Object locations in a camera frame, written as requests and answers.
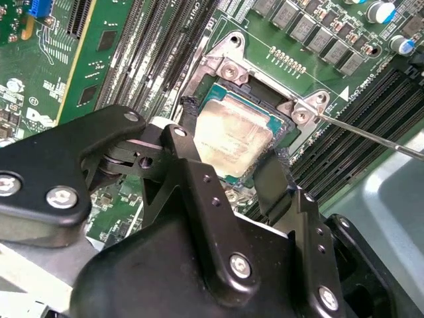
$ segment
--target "pcie slot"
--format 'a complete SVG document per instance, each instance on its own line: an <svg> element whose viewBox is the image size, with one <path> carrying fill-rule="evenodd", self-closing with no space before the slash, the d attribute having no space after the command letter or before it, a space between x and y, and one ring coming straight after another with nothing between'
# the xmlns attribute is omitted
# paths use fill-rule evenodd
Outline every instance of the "pcie slot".
<svg viewBox="0 0 424 318"><path fill-rule="evenodd" d="M383 92L387 90L388 87L393 85L393 83L400 77L400 75L396 72L389 72L388 74L384 74L383 78L375 83L375 86L379 86L379 88L374 91L368 93L366 96L361 99L360 107L357 107L357 103L354 102L344 112L338 117L339 120L344 121L353 125L356 120L361 116L361 114L367 110L375 100L377 100ZM327 149L334 144L344 133L345 131L342 129L338 129L334 126L329 126L327 130L320 136L318 140L315 141L313 146L306 148L305 153L301 157L301 162L296 163L292 167L292 172L294 176L301 176L305 173L305 171L315 164L317 158L322 155L322 153L326 152Z"/></svg>
<svg viewBox="0 0 424 318"><path fill-rule="evenodd" d="M165 41L165 45L163 45L163 47L159 49L160 54L157 59L155 61L151 60L152 63L148 66L148 69L150 67L150 72L147 78L152 79L154 81L167 64L169 67L169 58L170 54L172 53L172 50L177 45L181 45L181 41L184 37L186 37L186 34L182 32L182 29L187 21L189 12L193 7L194 3L194 0L189 0L185 2L183 7L180 7L180 10L178 11L175 17L175 20L177 21L176 25L172 26L171 31L166 36L169 41ZM138 93L136 103L134 104L136 105L137 111L140 111L142 109L143 103L146 101L149 93L150 88L145 83L143 83L140 86L140 92Z"/></svg>
<svg viewBox="0 0 424 318"><path fill-rule="evenodd" d="M154 8L154 13L151 19L148 22L147 33L143 35L142 42L140 46L137 48L135 59L131 63L131 70L129 72L131 74L137 74L140 67L141 62L146 57L146 53L148 49L155 42L154 39L158 34L161 33L161 22L164 18L166 8L168 7L170 0L167 1L159 1ZM129 96L130 89L133 85L133 75L127 74L123 81L123 85L120 87L119 94L117 96L117 103L120 105L131 106L130 101L133 98Z"/></svg>
<svg viewBox="0 0 424 318"><path fill-rule="evenodd" d="M153 2L154 1L150 2L147 13L150 12ZM136 43L139 42L144 27L146 26L146 19L142 19L141 17L144 3L144 0L135 0L132 4L127 22L125 23L123 33L121 35L121 39L118 42L117 49L113 56L114 65L111 66L107 72L99 97L97 98L95 109L103 108L104 106L115 101L114 94L117 94L118 89L114 89L114 87L119 87L117 85L119 85L119 79L122 77L121 74L118 73L120 65L123 62L123 58L127 55L128 49L131 50L129 53L129 61L131 60L131 54L134 54L133 52L135 51ZM137 32L136 40L134 41L133 45L129 45L130 39L133 36L133 32L137 29L139 31Z"/></svg>
<svg viewBox="0 0 424 318"><path fill-rule="evenodd" d="M405 86L397 86L394 88L394 90L384 99L383 102L381 102L382 105L385 105L384 107L379 107L377 109L373 108L367 108L368 114L366 114L365 111L361 112L361 117L357 118L356 124L360 125L362 129L366 131L373 131L374 134L378 134L377 131L374 131L372 129L372 126L377 123L378 121L381 121L384 118L384 114L393 107L398 100L401 98L401 96L404 96L404 94L408 91L408 89ZM318 164L314 165L313 167L310 167L305 171L305 174L307 174L306 178L300 178L302 186L309 189L310 184L313 182L316 182L316 179L318 178L321 180L321 183L324 182L324 178L318 174L312 173L312 169L315 171L319 171L321 168L327 169L328 166L331 165L332 162L336 160L338 157L346 158L346 154L349 154L349 156L352 156L352 151L357 151L355 149L350 149L349 146L353 144L359 137L350 133L350 132L342 132L342 134L349 135L352 138L346 138L345 142L342 142L342 139L339 139L338 143L333 143L330 147L326 149L326 151L323 153L324 158L319 158L316 156L316 160L318 160Z"/></svg>
<svg viewBox="0 0 424 318"><path fill-rule="evenodd" d="M71 16L67 27L69 35L80 38L84 24L87 20L88 11L91 0L74 0L72 5Z"/></svg>
<svg viewBox="0 0 424 318"><path fill-rule="evenodd" d="M422 96L422 93L417 91L415 92L415 95L410 99L414 100L420 95ZM390 110L392 110L393 106L396 108L396 103L392 104L393 105ZM388 111L388 113L390 113L390 116L387 119L385 119L383 116L379 117L379 115L376 115L377 120L374 121L373 127L368 128L376 135L383 136L384 138L393 138L392 134L390 133L390 128L396 127L396 119L398 121L400 118L403 118L408 111L410 111L410 109L408 109L407 107L397 108L394 110L393 113L391 111ZM311 187L310 185L306 185L306 187L310 189L311 193L319 193L325 184L330 184L331 182L333 182L334 179L337 178L342 172L346 174L345 170L348 169L348 167L352 164L352 160L357 157L360 157L361 154L368 152L369 148L373 146L372 142L368 142L368 140L362 137L352 137L354 138L348 139L349 142L343 143L344 150L342 150L342 152L339 152L338 150L333 152L333 154L339 154L339 157L337 159L332 160L332 162L326 167L326 174L324 176L320 176L318 180L314 180L314 182L312 183L313 187ZM344 156L343 154L346 153L356 155Z"/></svg>

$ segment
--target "black dimm slot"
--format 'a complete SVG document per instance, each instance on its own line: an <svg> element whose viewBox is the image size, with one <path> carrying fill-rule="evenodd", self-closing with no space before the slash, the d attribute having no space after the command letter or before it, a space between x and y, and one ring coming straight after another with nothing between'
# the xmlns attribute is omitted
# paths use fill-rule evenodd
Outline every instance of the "black dimm slot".
<svg viewBox="0 0 424 318"><path fill-rule="evenodd" d="M180 78L184 67L190 59L190 54L184 53L193 52L194 54L195 48L198 45L201 36L203 35L203 31L205 30L207 23L209 23L209 20L211 19L213 13L215 12L215 9L218 7L218 4L220 2L221 0L205 1L200 6L199 11L201 14L196 16L191 27L191 29L194 31L194 34L190 36L187 46L184 47L184 49L181 49L179 59L176 59L174 67L168 72L169 79L164 80L164 83L168 89L172 89L174 87L174 85Z"/></svg>
<svg viewBox="0 0 424 318"><path fill-rule="evenodd" d="M370 109L368 114L363 111L361 114L361 117L359 117L356 120L356 124L361 125L361 128L366 131L372 130L372 125L375 122L383 119L386 111L395 103L397 103L400 97L403 96L406 91L407 90L405 87L400 87L400 86L395 87L394 90L390 92L390 94L387 97L384 98L384 101L382 103L386 105L385 107L381 107L377 109L367 108L367 110ZM315 171L321 168L328 169L331 163L334 162L338 157L346 158L345 154L350 153L349 151L346 151L346 149L359 138L359 136L354 134L352 134L351 137L352 138L346 139L345 142L338 142L338 143L333 143L332 145L330 145L330 147L326 149L326 152L324 152L324 154L327 155L327 159L325 160L320 159L321 162L318 165L314 165L312 168L309 168L307 171L305 171L305 173L308 174L308 177L301 179L302 186L309 189L310 184L312 184L317 177L321 179L320 182L324 182L325 179L323 179L322 176L313 174L311 169L314 169Z"/></svg>
<svg viewBox="0 0 424 318"><path fill-rule="evenodd" d="M121 74L119 74L118 78L115 77L113 80L113 85L115 89L110 94L110 97L108 100L109 103L116 103L117 101L122 83L124 82L127 75L127 70L129 69L130 64L132 64L132 60L134 58L134 55L136 54L136 50L141 45L143 35L150 25L150 18L152 16L152 9L154 5L155 5L155 1L151 1L147 8L146 17L141 18L141 16L139 16L139 18L136 20L136 24L134 28L130 29L129 31L130 33L133 33L134 30L136 30L136 28L138 27L138 32L135 36L134 43L127 44L128 46L127 50L129 50L129 58L127 59L127 63L123 66L124 71Z"/></svg>
<svg viewBox="0 0 424 318"><path fill-rule="evenodd" d="M196 14L194 20L191 22L191 26L188 31L189 36L184 38L184 41L178 52L175 54L175 59L172 62L172 65L168 68L168 71L164 76L164 81L158 90L158 94L160 94L160 96L157 97L159 101L155 101L156 112L160 112L163 109L164 103L167 100L166 94L174 88L181 77L185 66L192 58L195 48L203 35L203 31L215 12L219 2L219 0L205 0L199 7L198 14Z"/></svg>
<svg viewBox="0 0 424 318"><path fill-rule="evenodd" d="M374 83L339 119L397 140L424 117L424 93L405 74L392 67L387 67ZM351 178L360 175L385 150L368 139L329 126L292 168L299 185L321 204Z"/></svg>
<svg viewBox="0 0 424 318"><path fill-rule="evenodd" d="M148 28L146 29L146 34L143 35L140 46L137 48L135 58L131 63L131 69L135 70L134 74L136 74L140 69L141 62L146 56L148 48L152 45L155 36L160 31L160 22L165 15L166 7L169 3L170 0L158 1L154 4L153 15L149 18L147 23ZM115 100L115 102L120 105L129 106L128 96L133 84L133 78L128 75L129 72L130 70L128 70L127 74L125 74L123 85L121 85L117 99Z"/></svg>
<svg viewBox="0 0 424 318"><path fill-rule="evenodd" d="M421 94L421 92L418 91L415 92L415 94L419 95ZM387 113L390 113L390 116L387 119L385 119L384 116L377 117L378 119L374 121L373 127L369 127L368 129L373 131L373 133L378 136L388 138L388 127L391 127L391 125L389 126L388 124L386 124L386 122L392 123L394 122L394 119L402 118L407 113L407 110L408 109L406 107L401 107L395 109L393 113L391 111L387 111ZM367 150L373 146L373 142L368 141L369 140L360 136L354 136L354 138L350 138L348 142L343 144L344 153L353 153L355 155L343 156L343 153L336 150L335 152L333 152L333 154L340 153L340 155L336 160L333 160L333 162L329 164L328 167L326 167L327 174L323 178L321 177L320 180L315 180L313 187L311 187L310 185L306 185L306 187L311 190L311 193L314 193L317 192L318 189L321 189L325 184L330 184L331 182L333 182L333 180L337 178L345 169L348 169L348 167L351 165L352 161L356 157L359 157L361 154L367 152Z"/></svg>
<svg viewBox="0 0 424 318"><path fill-rule="evenodd" d="M399 124L398 124L399 118L409 118L409 114L412 113L414 114L414 116L412 116L411 118L412 119L418 118L417 121L419 121L420 116L422 116L422 112L424 112L424 108L422 108L419 105L419 102L422 101L423 99L424 99L424 94L420 91L416 91L410 98L408 98L408 101L404 103L405 105L415 105L415 107L413 107L412 109L410 109L409 107L402 107L402 108L396 109L395 112L393 112L390 115L390 117L384 121L384 124L381 127L379 127L378 130L375 131L375 133L388 139L392 139L392 138L397 139L401 137L403 133L407 132L404 125L408 125L408 122L410 120L407 119L405 124L400 125L400 129L399 129ZM378 146L378 144L375 144L371 140L368 140L362 137L359 137L358 139L362 143L358 148L355 148L355 151L359 154L359 157L361 154L370 153L366 151L366 148L370 148L371 146L373 147ZM340 165L340 168L342 169L347 168L348 165L352 164L353 160L354 160L353 158L346 158L346 160L344 160L344 166ZM358 168L354 167L354 169L350 171L349 173L350 175L349 178L357 175L357 173L359 172L360 171L358 171Z"/></svg>
<svg viewBox="0 0 424 318"><path fill-rule="evenodd" d="M111 100L113 99L111 95L114 93L114 91L118 90L118 89L112 89L112 83L116 80L118 67L122 61L124 51L129 44L131 31L134 30L133 26L137 23L137 21L140 20L140 14L141 14L143 5L144 5L144 0L135 0L134 3L132 4L121 38L118 41L117 49L114 53L113 59L116 59L115 67L113 68L109 67L107 71L105 80L103 81L103 85L99 93L99 97L97 98L97 102L95 106L96 110L110 104Z"/></svg>
<svg viewBox="0 0 424 318"><path fill-rule="evenodd" d="M400 127L398 131L396 131L395 134L391 135L391 139L399 139L402 137L409 129L412 129L418 122L419 118L424 117L424 108L420 110L418 113L413 113L417 117L411 117L406 123L403 123L403 125ZM351 172L351 176L348 176L347 178L341 179L337 181L336 183L333 183L331 185L328 185L323 191L321 191L322 196L319 198L319 202L326 202L326 200L330 199L331 196L336 194L340 188L344 186L344 184L348 183L349 179L351 177L355 177L359 175L366 167L368 167L369 164L371 164L375 159L377 159L381 154L383 154L384 151L386 151L387 148L384 146L375 146L375 149L369 153L366 152L365 159L358 160L359 162L353 162L352 165L356 165L355 170Z"/></svg>
<svg viewBox="0 0 424 318"><path fill-rule="evenodd" d="M178 26L174 27L173 24L179 24L181 14L184 11L184 9L187 8L186 5L182 7L182 2L177 2L176 6L174 7L174 11L172 13L172 16L170 19L168 19L168 22L166 23L166 26L164 27L163 31L161 32L161 36L158 39L158 42L154 48L154 51L147 63L146 70L144 71L144 74L142 76L142 79L140 81L140 84L137 86L135 90L134 97L129 101L129 107L136 109L136 111L141 111L142 107L144 106L144 102L146 101L146 98L148 96L149 88L147 87L148 82L154 81L155 78L152 77L151 71L155 65L157 65L158 58L163 56L162 51L168 52L169 47L169 41L170 41L170 32L174 32L175 30L178 30Z"/></svg>
<svg viewBox="0 0 424 318"><path fill-rule="evenodd" d="M364 92L365 96L363 97L362 106L357 107L358 103L354 101L351 105L347 107L343 113L340 114L338 120L350 123L351 125L355 123L356 119L359 118L360 114L369 108L372 104L372 101L375 101L383 92L385 91L385 86L393 84L399 78L397 73L388 73L382 74L382 79L377 83L379 88L375 91ZM300 176L304 173L306 169L314 164L317 157L324 153L328 147L330 147L334 142L341 137L345 131L338 129L336 126L329 126L327 130L314 142L314 144L305 149L301 159L305 164L294 164L292 167L293 175Z"/></svg>
<svg viewBox="0 0 424 318"><path fill-rule="evenodd" d="M168 61L172 50L175 48L176 45L178 45L178 43L182 41L183 37L186 36L185 33L182 33L182 29L184 24L186 23L189 12L191 11L191 8L193 7L194 3L195 0L189 0L185 2L185 5L183 7L180 7L180 10L176 16L176 26L173 26L171 32L166 36L170 39L170 41L165 41L163 47L160 49L160 55L152 63L151 71L148 75L148 78L155 79L160 74L162 68L166 65L166 62ZM149 93L150 89L146 85L143 85L135 103L136 111L141 110L143 103L148 97ZM153 109L150 111L150 114L154 113L155 111L155 105L153 105Z"/></svg>

